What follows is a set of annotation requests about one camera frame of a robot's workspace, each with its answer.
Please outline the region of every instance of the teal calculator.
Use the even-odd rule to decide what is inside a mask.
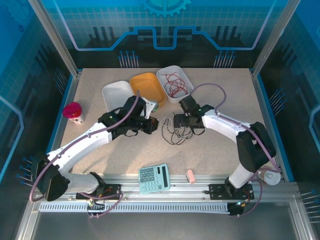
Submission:
[[[167,164],[140,168],[139,189],[142,194],[161,192],[170,189]]]

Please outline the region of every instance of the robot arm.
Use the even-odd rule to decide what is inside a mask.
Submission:
[[[136,96],[128,98],[125,105],[119,109],[103,114],[88,131],[47,155],[38,153],[32,161],[31,173],[34,180],[44,167],[56,159],[45,171],[37,187],[48,201],[53,201],[65,193],[87,193],[100,195],[99,188],[104,188],[104,181],[95,173],[75,174],[70,169],[89,153],[102,145],[110,143],[120,135],[126,135],[131,130],[136,135],[139,131],[151,134],[158,128],[158,121],[150,117],[155,112],[158,104],[148,101],[144,97],[138,99],[137,105],[129,117],[118,126],[106,131],[118,123],[129,112]]]
[[[176,114],[174,116],[175,128],[213,129],[237,144],[240,164],[225,180],[225,190],[230,197],[233,197],[254,173],[269,161],[267,155],[246,128],[251,129],[258,135],[271,157],[276,155],[275,147],[262,123],[240,122],[215,111],[212,106],[205,105],[200,107],[190,95],[182,99],[179,104],[184,114]]]

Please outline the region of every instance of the white plastic container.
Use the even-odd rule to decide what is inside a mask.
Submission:
[[[170,94],[170,87],[171,87],[171,89],[175,89],[178,87],[178,86],[167,84],[168,80],[167,80],[166,74],[173,74],[173,73],[175,73],[175,75],[177,75],[180,79],[182,79],[184,81],[184,85],[185,85],[187,94],[185,93],[185,91],[180,90],[179,92],[174,94],[174,97],[171,97],[169,95]],[[162,68],[156,73],[156,77],[158,78],[159,82],[161,83],[161,86],[163,87],[164,92],[167,95],[169,102],[173,103],[173,104],[177,104],[181,99],[188,96],[189,93],[194,89],[194,86],[191,84],[189,78],[187,77],[185,72],[182,70],[182,68],[179,66],[173,65],[173,66],[168,66],[168,67]]]
[[[103,99],[107,108],[110,112],[116,108],[123,107],[127,99],[134,95],[129,82],[117,81],[108,84],[102,89]]]

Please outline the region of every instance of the glass panel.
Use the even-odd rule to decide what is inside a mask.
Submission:
[[[0,52],[0,232],[14,239],[30,156],[47,150],[70,73],[25,0],[0,1]]]
[[[319,8],[319,2],[300,2],[260,73],[295,180],[317,183],[320,183]]]
[[[44,0],[79,68],[251,68],[287,0]]]

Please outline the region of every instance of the eraser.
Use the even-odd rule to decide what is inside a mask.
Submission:
[[[194,184],[196,182],[194,173],[192,172],[191,169],[186,171],[186,177],[188,178],[188,181],[189,181],[190,184]]]

